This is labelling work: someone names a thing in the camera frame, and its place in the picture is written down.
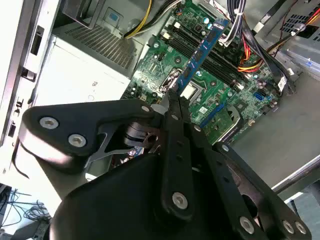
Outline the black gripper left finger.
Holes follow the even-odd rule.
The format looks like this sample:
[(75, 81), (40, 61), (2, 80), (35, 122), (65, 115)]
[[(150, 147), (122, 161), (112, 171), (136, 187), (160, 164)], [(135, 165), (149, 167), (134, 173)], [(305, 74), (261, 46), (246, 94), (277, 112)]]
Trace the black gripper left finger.
[(180, 98), (170, 91), (155, 107), (139, 99), (32, 107), (23, 114), (19, 140), (64, 174), (82, 173), (88, 163), (134, 147), (146, 149), (139, 156), (189, 157), (192, 165)]

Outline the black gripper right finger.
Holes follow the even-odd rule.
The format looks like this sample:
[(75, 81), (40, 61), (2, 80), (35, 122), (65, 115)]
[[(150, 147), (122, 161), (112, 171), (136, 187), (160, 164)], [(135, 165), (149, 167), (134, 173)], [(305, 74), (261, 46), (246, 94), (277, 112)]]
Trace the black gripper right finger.
[(223, 142), (210, 145), (203, 130), (191, 123), (189, 101), (179, 100), (185, 130), (191, 137), (217, 205), (209, 215), (219, 240), (310, 240), (311, 231), (281, 198)]

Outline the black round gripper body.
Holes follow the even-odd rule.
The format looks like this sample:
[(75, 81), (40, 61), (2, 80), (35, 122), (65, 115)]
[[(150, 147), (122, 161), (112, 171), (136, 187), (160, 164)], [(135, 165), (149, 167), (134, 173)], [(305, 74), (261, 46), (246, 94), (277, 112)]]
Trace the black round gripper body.
[(232, 240), (213, 180), (189, 157), (139, 156), (70, 192), (52, 240)]

